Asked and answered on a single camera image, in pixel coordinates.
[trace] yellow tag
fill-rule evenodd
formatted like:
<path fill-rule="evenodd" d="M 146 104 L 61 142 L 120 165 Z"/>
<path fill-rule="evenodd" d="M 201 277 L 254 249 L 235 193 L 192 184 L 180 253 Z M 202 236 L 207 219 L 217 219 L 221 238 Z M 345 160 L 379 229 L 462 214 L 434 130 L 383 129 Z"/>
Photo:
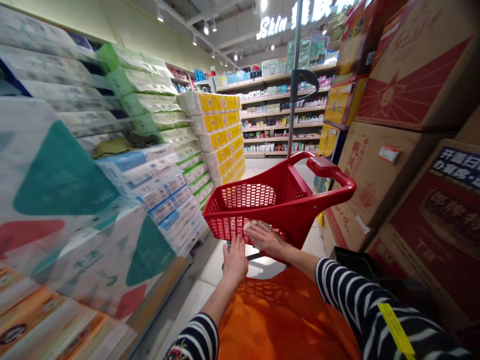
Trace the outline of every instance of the yellow tag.
<path fill-rule="evenodd" d="M 378 304 L 378 308 L 385 319 L 386 325 L 390 329 L 390 333 L 393 336 L 398 350 L 400 350 L 408 360 L 415 360 L 415 350 L 390 304 L 381 303 Z"/>

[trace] striped sleeve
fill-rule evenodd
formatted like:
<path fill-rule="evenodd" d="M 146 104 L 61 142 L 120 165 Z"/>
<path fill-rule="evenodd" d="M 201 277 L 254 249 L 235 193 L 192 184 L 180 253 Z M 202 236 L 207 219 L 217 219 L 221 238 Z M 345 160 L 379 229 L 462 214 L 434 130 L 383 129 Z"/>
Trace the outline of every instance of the striped sleeve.
<path fill-rule="evenodd" d="M 164 359 L 216 360 L 219 333 L 206 313 L 198 313 L 178 335 Z"/>
<path fill-rule="evenodd" d="M 416 359 L 472 359 L 472 355 L 453 342 L 435 322 L 335 260 L 321 258 L 315 276 L 323 299 L 340 311 L 352 328 L 363 359 L 405 359 L 377 306 L 381 303 L 391 305 L 415 350 Z"/>

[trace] store sign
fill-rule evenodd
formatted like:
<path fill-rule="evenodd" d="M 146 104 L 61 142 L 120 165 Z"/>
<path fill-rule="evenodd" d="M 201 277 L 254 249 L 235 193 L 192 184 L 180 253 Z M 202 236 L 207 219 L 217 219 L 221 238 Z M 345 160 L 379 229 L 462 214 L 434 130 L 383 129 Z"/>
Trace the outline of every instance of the store sign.
<path fill-rule="evenodd" d="M 332 10 L 333 0 L 313 0 L 313 10 L 310 16 L 310 0 L 303 0 L 301 8 L 301 24 L 307 25 L 309 19 L 311 22 L 317 22 L 323 17 L 328 17 Z M 336 0 L 337 13 L 339 13 L 345 6 L 353 5 L 355 0 Z M 298 3 L 291 8 L 291 24 L 290 29 L 297 27 L 297 8 Z M 260 31 L 256 34 L 256 39 L 265 39 L 266 37 L 284 32 L 287 29 L 287 17 L 279 15 L 275 20 L 274 17 L 265 16 L 260 21 Z"/>

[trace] shopping basket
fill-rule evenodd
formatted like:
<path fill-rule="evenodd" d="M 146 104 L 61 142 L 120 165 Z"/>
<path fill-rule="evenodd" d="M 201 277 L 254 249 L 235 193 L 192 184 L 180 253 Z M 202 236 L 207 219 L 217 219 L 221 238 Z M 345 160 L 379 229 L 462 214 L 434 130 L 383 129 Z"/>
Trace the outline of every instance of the shopping basket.
<path fill-rule="evenodd" d="M 332 178 L 341 188 L 313 195 L 293 166 L 305 158 L 315 175 Z M 356 187 L 338 166 L 302 151 L 257 176 L 217 187 L 203 209 L 203 217 L 217 239 L 232 241 L 240 234 L 246 244 L 253 245 L 244 233 L 244 225 L 250 220 L 261 220 L 301 249 L 316 216 L 349 200 Z"/>

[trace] aisle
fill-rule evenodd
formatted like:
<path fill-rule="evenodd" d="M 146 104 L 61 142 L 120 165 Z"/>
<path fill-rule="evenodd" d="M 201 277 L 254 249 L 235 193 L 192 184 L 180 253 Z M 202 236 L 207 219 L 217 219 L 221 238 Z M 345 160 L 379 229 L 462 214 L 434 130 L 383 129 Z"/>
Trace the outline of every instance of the aisle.
<path fill-rule="evenodd" d="M 281 160 L 275 158 L 246 159 L 247 168 L 243 179 L 258 175 Z M 305 165 L 305 161 L 295 165 L 295 168 L 313 189 L 314 176 Z M 133 359 L 161 360 L 163 358 L 177 335 L 200 311 L 222 278 L 222 247 L 225 243 L 225 240 L 217 240 L 210 233 L 205 245 L 195 249 L 197 253 L 192 254 L 195 259 L 193 265 L 187 270 L 165 307 L 155 319 Z M 246 248 L 247 255 L 258 252 L 252 246 L 247 245 Z M 302 250 L 319 257 L 326 256 L 325 244 L 316 220 L 311 226 Z M 269 279 L 284 269 L 285 265 L 282 263 L 269 257 L 261 257 L 250 261 L 247 276 L 255 279 Z"/>

